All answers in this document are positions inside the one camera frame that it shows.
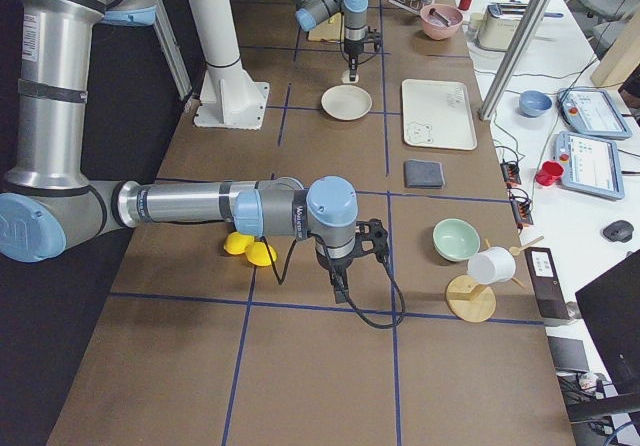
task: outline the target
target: black monitor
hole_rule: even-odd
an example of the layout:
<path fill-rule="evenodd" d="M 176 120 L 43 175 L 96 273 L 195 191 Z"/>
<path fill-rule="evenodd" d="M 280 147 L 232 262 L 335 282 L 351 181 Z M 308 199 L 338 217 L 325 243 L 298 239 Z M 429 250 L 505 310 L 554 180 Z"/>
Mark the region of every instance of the black monitor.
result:
<path fill-rule="evenodd" d="M 570 418 L 629 413 L 640 422 L 640 251 L 594 279 L 576 299 L 619 396 L 571 406 Z"/>

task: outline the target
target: red mug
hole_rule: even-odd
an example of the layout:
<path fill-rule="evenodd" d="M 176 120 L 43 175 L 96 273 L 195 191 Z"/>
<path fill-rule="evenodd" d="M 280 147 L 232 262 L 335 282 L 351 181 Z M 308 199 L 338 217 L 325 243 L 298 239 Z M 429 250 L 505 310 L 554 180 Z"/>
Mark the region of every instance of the red mug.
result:
<path fill-rule="evenodd" d="M 545 161 L 540 171 L 536 173 L 536 182 L 542 186 L 551 186 L 560 179 L 563 173 L 564 168 L 560 163 L 557 161 Z"/>

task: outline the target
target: brown table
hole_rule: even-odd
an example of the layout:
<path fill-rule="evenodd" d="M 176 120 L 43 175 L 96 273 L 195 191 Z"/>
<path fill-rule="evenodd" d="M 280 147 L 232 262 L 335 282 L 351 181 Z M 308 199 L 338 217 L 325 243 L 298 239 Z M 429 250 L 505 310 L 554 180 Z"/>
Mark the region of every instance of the brown table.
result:
<path fill-rule="evenodd" d="M 271 82 L 264 125 L 203 130 L 185 114 L 159 178 L 347 178 L 359 217 L 381 218 L 390 232 L 408 315 L 378 331 L 335 305 L 311 242 L 277 286 L 269 269 L 223 253 L 226 225 L 140 227 L 50 444 L 574 444 L 521 258 L 528 289 L 495 285 L 489 322 L 465 323 L 444 302 L 465 265 L 435 252 L 440 219 L 465 219 L 494 245 L 519 244 L 488 124 L 476 122 L 469 152 L 402 141 L 405 78 L 462 81 L 479 106 L 462 33 L 428 40 L 417 18 L 371 0 L 385 42 L 360 71 L 373 110 L 341 123 L 319 105 L 345 69 L 336 46 L 298 37 L 286 0 L 233 6 L 245 68 Z M 446 187 L 405 189 L 410 158 L 441 161 Z M 285 254 L 288 239 L 271 242 Z M 349 275 L 354 300 L 388 320 L 390 288 L 375 260 L 356 261 Z"/>

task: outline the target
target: white tray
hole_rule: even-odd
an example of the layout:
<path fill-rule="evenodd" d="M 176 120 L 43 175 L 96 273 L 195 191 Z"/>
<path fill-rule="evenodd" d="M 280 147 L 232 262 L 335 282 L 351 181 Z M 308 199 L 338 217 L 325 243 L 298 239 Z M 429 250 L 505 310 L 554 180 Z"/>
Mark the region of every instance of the white tray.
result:
<path fill-rule="evenodd" d="M 410 146 L 471 150 L 478 145 L 463 83 L 405 79 L 402 116 Z"/>

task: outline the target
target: pink bowl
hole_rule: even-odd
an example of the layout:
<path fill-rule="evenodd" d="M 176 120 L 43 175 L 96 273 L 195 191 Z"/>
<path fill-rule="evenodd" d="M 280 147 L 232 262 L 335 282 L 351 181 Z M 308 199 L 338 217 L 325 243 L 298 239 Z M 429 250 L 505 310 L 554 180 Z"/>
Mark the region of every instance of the pink bowl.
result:
<path fill-rule="evenodd" d="M 443 17 L 449 20 L 449 26 L 430 11 L 435 9 Z M 462 12 L 454 6 L 448 4 L 427 4 L 420 10 L 420 18 L 422 19 L 422 30 L 424 34 L 431 39 L 441 40 L 453 36 L 462 25 Z"/>

